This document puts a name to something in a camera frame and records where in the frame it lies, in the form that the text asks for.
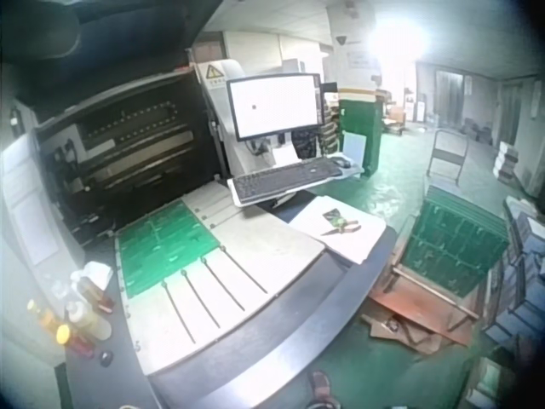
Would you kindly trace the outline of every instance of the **green cabinet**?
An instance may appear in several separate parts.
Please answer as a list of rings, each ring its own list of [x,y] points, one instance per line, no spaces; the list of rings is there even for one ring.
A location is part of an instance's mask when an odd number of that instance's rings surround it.
[[[341,130],[341,148],[344,142],[343,131],[366,137],[362,165],[366,176],[373,175],[378,170],[381,150],[382,102],[340,100],[339,127]]]

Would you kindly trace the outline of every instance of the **computer mouse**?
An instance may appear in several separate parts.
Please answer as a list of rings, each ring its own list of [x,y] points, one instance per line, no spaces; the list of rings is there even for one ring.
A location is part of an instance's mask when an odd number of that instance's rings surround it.
[[[333,156],[330,158],[337,166],[343,169],[350,169],[352,168],[352,164],[349,160],[346,160],[344,158],[341,158],[340,156]]]

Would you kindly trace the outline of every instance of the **computer monitor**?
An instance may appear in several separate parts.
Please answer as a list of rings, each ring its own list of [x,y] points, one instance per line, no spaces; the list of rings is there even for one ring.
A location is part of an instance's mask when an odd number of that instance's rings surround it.
[[[227,81],[238,141],[324,124],[318,74],[289,73]]]

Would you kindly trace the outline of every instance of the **stack of circuit boards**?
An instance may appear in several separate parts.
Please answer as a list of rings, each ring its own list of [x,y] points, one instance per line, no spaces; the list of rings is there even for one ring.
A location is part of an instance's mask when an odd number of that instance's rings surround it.
[[[508,246],[502,218],[431,185],[401,263],[465,297]]]
[[[119,253],[129,298],[141,294],[219,246],[177,200],[119,233]]]

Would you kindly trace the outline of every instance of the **plastic bottle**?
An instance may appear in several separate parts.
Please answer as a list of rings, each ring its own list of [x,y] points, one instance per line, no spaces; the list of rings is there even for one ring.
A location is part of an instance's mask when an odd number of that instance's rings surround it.
[[[95,355],[94,344],[66,324],[59,326],[56,339],[59,345],[70,348],[85,358],[90,359]]]
[[[28,302],[26,309],[37,316],[38,323],[42,328],[54,336],[57,334],[57,329],[62,325],[62,321],[57,319],[53,311],[48,308],[45,310],[40,309],[34,300]]]
[[[81,271],[75,271],[70,276],[72,289],[87,300],[94,308],[111,314],[115,302],[107,296],[89,277],[83,276]]]
[[[112,335],[112,326],[104,318],[93,311],[90,305],[81,302],[69,302],[66,305],[68,319],[81,330],[101,341]]]

